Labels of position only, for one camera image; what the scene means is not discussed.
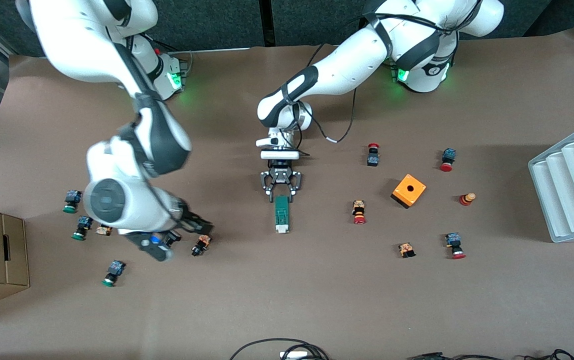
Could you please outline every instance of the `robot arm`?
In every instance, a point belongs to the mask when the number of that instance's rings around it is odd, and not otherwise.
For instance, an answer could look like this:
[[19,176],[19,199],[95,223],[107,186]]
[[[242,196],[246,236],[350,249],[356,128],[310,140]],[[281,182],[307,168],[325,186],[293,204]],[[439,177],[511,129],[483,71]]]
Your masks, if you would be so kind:
[[[489,34],[503,13],[498,0],[367,0],[363,11],[367,26],[258,104],[258,119],[269,128],[268,137],[256,142],[262,148],[261,158],[269,161],[269,171],[261,173],[269,200],[276,184],[286,184],[291,195],[296,194],[293,181],[285,176],[292,174],[291,161],[300,157],[294,130],[306,130],[312,121],[312,107],[302,98],[352,91],[387,58],[399,82],[413,91],[433,91],[452,63],[458,33]],[[301,174],[294,174],[297,184]]]
[[146,41],[135,46],[143,37],[136,35],[133,43],[122,37],[155,25],[151,0],[31,0],[30,6],[36,33],[54,67],[84,82],[122,84],[136,112],[136,119],[118,135],[87,152],[90,183],[83,204],[89,216],[118,228],[159,261],[169,259],[171,243],[152,246],[141,239],[175,228],[209,234],[209,221],[190,212],[181,198],[149,183],[150,178],[182,168],[191,152],[189,137],[153,82],[162,71],[152,75],[144,69],[164,61]]
[[[420,13],[412,0],[386,0],[371,11],[406,16]],[[408,70],[420,68],[438,50],[439,36],[437,30],[419,23],[398,18],[376,19],[327,57],[299,71],[280,89],[265,96],[258,104],[258,118],[267,128],[289,129],[296,119],[294,111],[285,108],[293,107],[301,98],[346,94],[367,80],[387,57]]]

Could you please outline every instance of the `black hole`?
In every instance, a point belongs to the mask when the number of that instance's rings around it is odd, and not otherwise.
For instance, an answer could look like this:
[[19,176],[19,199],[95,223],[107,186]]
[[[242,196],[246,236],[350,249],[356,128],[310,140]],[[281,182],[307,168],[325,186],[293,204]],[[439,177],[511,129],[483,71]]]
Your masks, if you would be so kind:
[[9,261],[9,235],[3,235],[3,250],[5,251],[5,261]]
[[265,46],[276,46],[274,36],[274,15],[272,11],[272,0],[258,0],[260,5],[260,21],[262,25],[262,36]]

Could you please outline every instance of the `cardboard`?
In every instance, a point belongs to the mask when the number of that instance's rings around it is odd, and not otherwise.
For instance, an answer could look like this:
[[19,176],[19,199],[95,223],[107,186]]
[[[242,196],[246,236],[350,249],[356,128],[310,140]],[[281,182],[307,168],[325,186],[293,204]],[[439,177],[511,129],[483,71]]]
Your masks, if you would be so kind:
[[6,266],[6,283],[29,285],[27,268],[27,247],[25,244],[25,226],[22,219],[3,215],[3,234],[8,241],[8,260]]

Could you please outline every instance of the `white plug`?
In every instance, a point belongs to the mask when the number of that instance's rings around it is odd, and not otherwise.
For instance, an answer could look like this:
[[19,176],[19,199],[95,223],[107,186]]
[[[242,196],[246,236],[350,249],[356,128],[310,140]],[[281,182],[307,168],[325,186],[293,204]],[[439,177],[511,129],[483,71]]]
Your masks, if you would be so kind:
[[[280,359],[282,359],[284,355],[285,355],[285,351],[281,351],[280,352]],[[307,351],[290,351],[287,354],[287,357],[285,359],[286,360],[299,360],[302,358],[307,358],[308,355],[309,355],[309,353],[307,353]]]

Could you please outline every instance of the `gray wall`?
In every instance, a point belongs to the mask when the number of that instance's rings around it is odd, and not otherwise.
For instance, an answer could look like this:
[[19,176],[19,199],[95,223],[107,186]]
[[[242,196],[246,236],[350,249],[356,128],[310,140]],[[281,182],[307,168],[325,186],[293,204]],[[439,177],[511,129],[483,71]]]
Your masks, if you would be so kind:
[[[488,38],[520,37],[574,27],[574,0],[501,0],[505,16]],[[149,31],[180,50],[263,46],[259,0],[154,0],[158,25]],[[339,44],[358,27],[365,0],[270,0],[278,46]],[[43,52],[36,35],[17,14],[13,0],[0,0],[0,36],[22,55]]]

